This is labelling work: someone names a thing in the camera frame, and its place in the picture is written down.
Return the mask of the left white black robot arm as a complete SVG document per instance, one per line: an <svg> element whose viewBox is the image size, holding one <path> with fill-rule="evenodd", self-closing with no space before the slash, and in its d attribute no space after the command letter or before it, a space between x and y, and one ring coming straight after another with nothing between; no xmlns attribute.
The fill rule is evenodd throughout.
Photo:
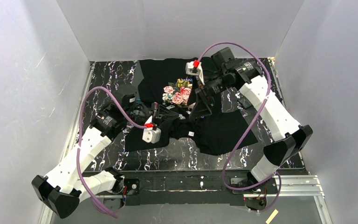
<svg viewBox="0 0 358 224"><path fill-rule="evenodd" d="M96 195L115 191L125 198L124 176L114 168L107 168L89 177L84 177L83 172L128 123L141 130L140 141L155 144L161 139L163 127L179 119L177 112L158 103L153 103L151 108L139 104L137 89L130 84L116 91L98 86L92 88L90 93L96 91L106 93L111 103L98 111L87 129L79 128L78 143L60 163L47 174L37 175L32 180L39 200L60 218L67 218L87 198L92 200L99 212L117 218L116 212L108 209Z"/></svg>

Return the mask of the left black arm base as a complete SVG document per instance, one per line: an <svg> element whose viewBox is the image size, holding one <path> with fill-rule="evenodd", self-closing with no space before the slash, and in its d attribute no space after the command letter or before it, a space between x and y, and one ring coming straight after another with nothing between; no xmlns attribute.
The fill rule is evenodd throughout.
<svg viewBox="0 0 358 224"><path fill-rule="evenodd" d="M113 185L111 190L102 191L97 193L98 196L102 195L138 195L140 189L140 180L136 178L120 179Z"/></svg>

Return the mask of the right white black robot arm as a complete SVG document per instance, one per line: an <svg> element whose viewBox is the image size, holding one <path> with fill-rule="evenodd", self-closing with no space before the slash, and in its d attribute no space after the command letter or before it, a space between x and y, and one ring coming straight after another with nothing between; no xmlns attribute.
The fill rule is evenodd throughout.
<svg viewBox="0 0 358 224"><path fill-rule="evenodd" d="M191 119L212 115L214 96L225 89L236 88L257 110L271 131L273 143L263 149L263 156L247 174L247 186L257 186L270 179L274 172L293 155L301 151L313 130L301 125L284 108L271 90L271 80L264 65L257 60L235 58L225 47L211 56L217 72L204 78L201 61L187 62L185 72L197 77L195 106Z"/></svg>

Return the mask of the black printed t-shirt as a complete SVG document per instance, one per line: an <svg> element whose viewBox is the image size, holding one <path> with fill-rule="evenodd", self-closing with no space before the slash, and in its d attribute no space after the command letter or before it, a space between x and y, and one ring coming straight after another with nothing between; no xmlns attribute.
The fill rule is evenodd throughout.
<svg viewBox="0 0 358 224"><path fill-rule="evenodd" d="M166 147L171 138L190 138L201 153L221 155L229 153L248 128L248 123L239 110L222 111L221 95L212 107L212 115L189 119L191 107L187 101L196 78L185 73L185 65L191 59L168 58L165 60L140 60L143 79L138 85L140 101L147 107L157 102L179 113L179 118L163 123L160 127L159 142L152 144L142 140L143 131L133 128L125 137L125 150L128 152Z"/></svg>

